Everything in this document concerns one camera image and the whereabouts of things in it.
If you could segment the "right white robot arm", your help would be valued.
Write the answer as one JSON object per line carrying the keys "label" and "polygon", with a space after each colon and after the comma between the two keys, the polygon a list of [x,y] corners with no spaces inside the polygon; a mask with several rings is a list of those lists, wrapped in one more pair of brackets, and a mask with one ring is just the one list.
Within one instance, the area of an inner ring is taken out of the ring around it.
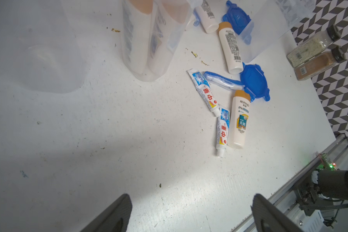
{"label": "right white robot arm", "polygon": [[315,210],[348,208],[347,170],[310,170],[294,186],[299,208],[307,216]]}

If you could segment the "brown spice jar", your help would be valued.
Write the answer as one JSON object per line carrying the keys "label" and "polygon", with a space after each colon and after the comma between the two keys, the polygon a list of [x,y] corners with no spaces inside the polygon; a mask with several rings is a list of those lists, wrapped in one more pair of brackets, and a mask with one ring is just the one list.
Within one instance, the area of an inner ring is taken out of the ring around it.
{"label": "brown spice jar", "polygon": [[336,46],[329,52],[323,52],[304,64],[295,68],[298,81],[310,79],[326,70],[346,61],[345,52],[340,46]]}

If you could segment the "green herb spice jar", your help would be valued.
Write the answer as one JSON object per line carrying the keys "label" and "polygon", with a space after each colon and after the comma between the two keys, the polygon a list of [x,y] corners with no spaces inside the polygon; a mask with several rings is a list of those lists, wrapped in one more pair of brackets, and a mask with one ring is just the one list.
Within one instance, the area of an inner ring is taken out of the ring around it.
{"label": "green herb spice jar", "polygon": [[304,43],[297,46],[287,55],[287,59],[292,67],[296,68],[325,51],[329,45],[336,42],[340,38],[341,32],[339,31],[338,27],[333,24],[325,31],[316,33]]}

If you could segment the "white bottle green label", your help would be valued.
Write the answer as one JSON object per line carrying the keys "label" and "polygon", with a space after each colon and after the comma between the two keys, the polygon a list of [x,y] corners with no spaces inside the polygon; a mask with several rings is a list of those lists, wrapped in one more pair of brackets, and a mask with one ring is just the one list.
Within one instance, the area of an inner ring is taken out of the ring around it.
{"label": "white bottle green label", "polygon": [[246,125],[249,118],[251,98],[243,90],[236,90],[230,115],[228,146],[242,149],[246,140]]}

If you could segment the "white bottle by cup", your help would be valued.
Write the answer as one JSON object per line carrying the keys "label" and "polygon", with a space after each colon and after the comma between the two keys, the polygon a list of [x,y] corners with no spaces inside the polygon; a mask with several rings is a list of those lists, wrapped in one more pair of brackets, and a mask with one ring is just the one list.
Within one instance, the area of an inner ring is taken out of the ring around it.
{"label": "white bottle by cup", "polygon": [[236,32],[229,22],[221,22],[218,28],[218,36],[226,60],[228,72],[238,74],[243,71],[243,62],[237,44]]}

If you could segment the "blue lid under cup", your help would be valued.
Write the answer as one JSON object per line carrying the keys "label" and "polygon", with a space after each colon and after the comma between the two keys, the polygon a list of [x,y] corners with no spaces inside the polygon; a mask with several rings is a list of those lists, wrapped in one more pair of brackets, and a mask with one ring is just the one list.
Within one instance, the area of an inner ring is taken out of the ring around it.
{"label": "blue lid under cup", "polygon": [[254,23],[251,22],[250,16],[237,4],[231,1],[226,2],[228,8],[227,13],[222,17],[223,22],[229,22],[237,35],[246,44],[251,44],[251,33],[254,28]]}

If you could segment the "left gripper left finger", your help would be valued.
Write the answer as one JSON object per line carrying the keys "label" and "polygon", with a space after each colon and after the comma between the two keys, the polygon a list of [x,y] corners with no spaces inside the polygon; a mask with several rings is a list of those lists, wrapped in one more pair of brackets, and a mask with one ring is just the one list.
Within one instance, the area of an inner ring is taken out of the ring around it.
{"label": "left gripper left finger", "polygon": [[132,212],[132,202],[128,194],[121,195],[82,232],[126,232]]}

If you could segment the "blue toothbrush back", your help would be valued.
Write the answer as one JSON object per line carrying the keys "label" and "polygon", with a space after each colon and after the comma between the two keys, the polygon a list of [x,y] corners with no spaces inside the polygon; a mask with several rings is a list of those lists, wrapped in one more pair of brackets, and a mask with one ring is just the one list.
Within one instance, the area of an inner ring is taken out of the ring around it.
{"label": "blue toothbrush back", "polygon": [[198,27],[200,22],[201,22],[201,20],[200,20],[198,14],[196,13],[196,11],[193,11],[193,15],[195,16],[195,21],[193,23],[193,26],[194,27]]}

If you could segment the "blue lid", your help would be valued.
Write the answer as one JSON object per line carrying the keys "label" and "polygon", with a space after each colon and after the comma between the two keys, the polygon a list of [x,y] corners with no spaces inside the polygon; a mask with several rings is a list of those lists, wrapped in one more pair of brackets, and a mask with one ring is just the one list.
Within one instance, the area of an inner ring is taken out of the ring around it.
{"label": "blue lid", "polygon": [[226,2],[228,8],[227,13],[222,17],[223,22],[229,22],[237,35],[246,44],[251,44],[251,33],[254,28],[254,23],[251,22],[250,16],[237,4],[231,1]]}
{"label": "blue lid", "polygon": [[250,95],[251,102],[260,98],[266,102],[270,101],[270,89],[261,67],[257,64],[243,63],[243,68],[240,79],[244,85],[244,91]]}

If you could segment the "blue toothbrush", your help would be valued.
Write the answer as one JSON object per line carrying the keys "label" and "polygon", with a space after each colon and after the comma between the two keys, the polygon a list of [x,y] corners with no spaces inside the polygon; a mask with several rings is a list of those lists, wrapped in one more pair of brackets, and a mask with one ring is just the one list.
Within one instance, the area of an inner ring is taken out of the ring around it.
{"label": "blue toothbrush", "polygon": [[193,11],[193,15],[195,16],[195,21],[193,23],[193,26],[194,27],[198,27],[200,22],[201,22],[201,20],[200,20],[198,14],[196,13],[196,11]]}
{"label": "blue toothbrush", "polygon": [[241,90],[244,87],[244,84],[241,81],[229,79],[214,72],[206,71],[203,73],[203,76],[208,82],[211,82],[229,91]]}

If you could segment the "clear cup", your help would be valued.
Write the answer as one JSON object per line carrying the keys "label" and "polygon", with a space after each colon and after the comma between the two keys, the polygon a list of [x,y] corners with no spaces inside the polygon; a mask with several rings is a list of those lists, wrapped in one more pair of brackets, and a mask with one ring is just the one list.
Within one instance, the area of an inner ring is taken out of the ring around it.
{"label": "clear cup", "polygon": [[194,9],[201,1],[122,1],[122,55],[134,76],[163,76]]}
{"label": "clear cup", "polygon": [[244,63],[250,63],[304,18],[311,18],[314,0],[266,1],[237,38]]}
{"label": "clear cup", "polygon": [[29,90],[69,93],[85,77],[61,1],[0,1],[0,78]]}

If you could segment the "toothpaste tube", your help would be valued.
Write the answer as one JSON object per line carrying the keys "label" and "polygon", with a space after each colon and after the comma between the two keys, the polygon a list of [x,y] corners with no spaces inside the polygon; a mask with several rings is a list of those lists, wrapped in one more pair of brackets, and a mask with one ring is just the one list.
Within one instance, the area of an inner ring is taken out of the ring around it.
{"label": "toothpaste tube", "polygon": [[229,134],[229,125],[230,125],[230,112],[228,109],[223,106],[219,107],[220,116],[217,117],[217,142],[216,150],[217,156],[220,158],[224,157]]}
{"label": "toothpaste tube", "polygon": [[215,115],[215,117],[220,117],[221,112],[218,101],[214,97],[211,87],[203,74],[196,69],[190,69],[187,73],[209,110]]}

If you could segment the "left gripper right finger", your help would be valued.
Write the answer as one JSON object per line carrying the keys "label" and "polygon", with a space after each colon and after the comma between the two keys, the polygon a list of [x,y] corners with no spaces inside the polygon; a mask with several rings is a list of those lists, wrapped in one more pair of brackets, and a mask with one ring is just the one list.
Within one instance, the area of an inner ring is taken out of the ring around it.
{"label": "left gripper right finger", "polygon": [[254,196],[251,210],[258,232],[302,232],[261,194]]}

